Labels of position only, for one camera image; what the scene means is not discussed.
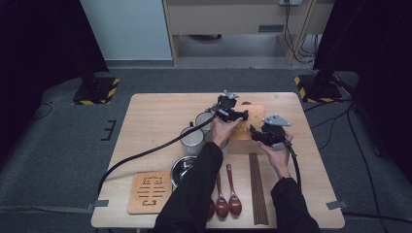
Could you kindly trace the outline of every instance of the stainless steel bowl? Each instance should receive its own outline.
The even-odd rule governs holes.
[[[185,156],[179,158],[175,162],[175,164],[173,164],[170,177],[172,180],[172,184],[175,187],[179,185],[180,180],[183,178],[185,173],[191,168],[194,159],[196,159],[196,156]]]

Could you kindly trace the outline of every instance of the wooden spoon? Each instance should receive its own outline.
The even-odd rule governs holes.
[[[229,210],[232,214],[239,216],[240,213],[242,212],[242,203],[240,203],[239,198],[234,192],[230,164],[226,164],[226,171],[227,171],[227,176],[229,177],[230,192],[231,192],[230,199],[229,199]]]
[[[216,175],[216,184],[218,185],[218,193],[219,197],[218,200],[216,201],[216,215],[220,217],[227,217],[229,214],[229,206],[227,205],[226,200],[224,200],[223,194],[222,194],[222,188],[221,188],[221,175],[218,172]]]
[[[212,199],[210,199],[210,205],[209,205],[209,215],[207,218],[212,218],[212,216],[215,214],[215,203],[213,202]]]

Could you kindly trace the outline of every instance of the robotic hand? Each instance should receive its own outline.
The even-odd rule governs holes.
[[[252,140],[261,141],[269,147],[278,147],[281,145],[291,146],[285,138],[283,126],[291,126],[289,122],[279,115],[269,116],[263,119],[264,125],[261,132],[257,131],[252,125],[250,127]]]
[[[248,120],[249,111],[245,110],[244,112],[235,112],[233,110],[236,105],[236,98],[239,96],[234,93],[227,92],[226,90],[224,91],[224,94],[225,95],[219,96],[218,104],[212,108],[216,115],[224,122],[227,122],[228,120],[234,121],[239,117],[242,117],[243,120]]]

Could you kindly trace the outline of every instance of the chopstick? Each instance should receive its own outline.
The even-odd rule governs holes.
[[[249,153],[249,165],[251,169],[252,200],[254,209],[254,224],[269,224],[264,200],[263,185],[261,182],[260,168],[258,166],[258,155]]]

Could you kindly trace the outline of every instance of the white wall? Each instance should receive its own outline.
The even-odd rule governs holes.
[[[172,60],[161,0],[81,0],[106,60]]]

